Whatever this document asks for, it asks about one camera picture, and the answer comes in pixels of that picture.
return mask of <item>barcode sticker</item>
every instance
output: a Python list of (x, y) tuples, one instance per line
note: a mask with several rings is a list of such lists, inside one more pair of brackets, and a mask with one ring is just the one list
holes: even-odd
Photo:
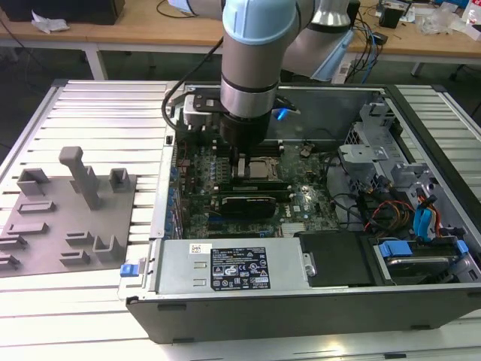
[(211, 249), (211, 243), (191, 243), (189, 245), (190, 254), (209, 254)]

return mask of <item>motherboard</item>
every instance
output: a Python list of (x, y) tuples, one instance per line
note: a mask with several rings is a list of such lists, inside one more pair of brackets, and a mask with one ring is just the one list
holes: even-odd
[[(264, 238), (292, 237), (296, 232), (339, 229), (335, 210), (329, 203), (322, 179), (320, 152), (307, 152), (305, 142), (282, 144), (276, 154), (265, 148), (263, 154), (250, 162), (250, 186), (230, 187), (231, 167), (228, 154), (218, 147), (188, 147), (180, 145), (178, 165), (182, 182), (183, 237)], [(253, 191), (262, 184), (279, 190)], [(225, 217), (222, 200), (236, 200), (249, 194), (277, 198), (271, 217), (259, 212), (251, 217)]]

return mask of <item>gray fixture plate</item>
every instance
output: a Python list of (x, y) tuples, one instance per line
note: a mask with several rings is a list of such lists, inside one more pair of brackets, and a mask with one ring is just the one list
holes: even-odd
[[(126, 257), (129, 238), (130, 219), (134, 204), (135, 184), (137, 176), (129, 175), (128, 190), (114, 193), (108, 176), (97, 176), (98, 196), (101, 207), (91, 211), (82, 197), (71, 185), (72, 177), (52, 177), (48, 183), (40, 184), (45, 196), (34, 196), (27, 199), (20, 193), (17, 203), (3, 228), (2, 237), (10, 237), (8, 230), (12, 225), (28, 225), (46, 223), (47, 231), (39, 234), (25, 234), (25, 249), (0, 250), (0, 257), (11, 254), (20, 261), (18, 269), (0, 268), (0, 278), (10, 276), (42, 275), (60, 272), (95, 271), (99, 269), (119, 268)], [(24, 205), (52, 201), (55, 205), (50, 212), (20, 214), (17, 210)], [(108, 247), (112, 235), (115, 235), (119, 247), (113, 259), (103, 262), (92, 251), (92, 242), (69, 245), (65, 240), (67, 233), (90, 232), (93, 238), (99, 236)], [(60, 262), (61, 253), (75, 253), (84, 250), (90, 258), (89, 264), (73, 264), (65, 266)]]

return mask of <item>gray floor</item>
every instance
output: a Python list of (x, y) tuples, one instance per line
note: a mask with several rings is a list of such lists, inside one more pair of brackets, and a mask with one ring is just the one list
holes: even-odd
[[(0, 162), (8, 153), (8, 147), (34, 113), (52, 79), (92, 79), (89, 66), (80, 61), (80, 52), (74, 50), (35, 50), (34, 56), (47, 68), (43, 69), (25, 52), (19, 54), (19, 62), (0, 60)], [(146, 53), (106, 52), (104, 60), (111, 80), (177, 80), (181, 78), (202, 55), (154, 54), (155, 68), (149, 68)], [(449, 75), (456, 65), (428, 64), (420, 77), (410, 75), (412, 63), (379, 62), (373, 69), (368, 83), (373, 84), (441, 84), (470, 114), (481, 102), (481, 68), (459, 72), (456, 81)], [(218, 81), (220, 56), (204, 65), (193, 80)], [(359, 82), (362, 74), (353, 79)], [(481, 123), (481, 110), (475, 119)]]

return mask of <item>warning label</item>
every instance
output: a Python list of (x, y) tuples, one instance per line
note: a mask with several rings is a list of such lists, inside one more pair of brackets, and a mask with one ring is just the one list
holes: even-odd
[(214, 248), (210, 250), (214, 291), (266, 290), (271, 288), (265, 248)]

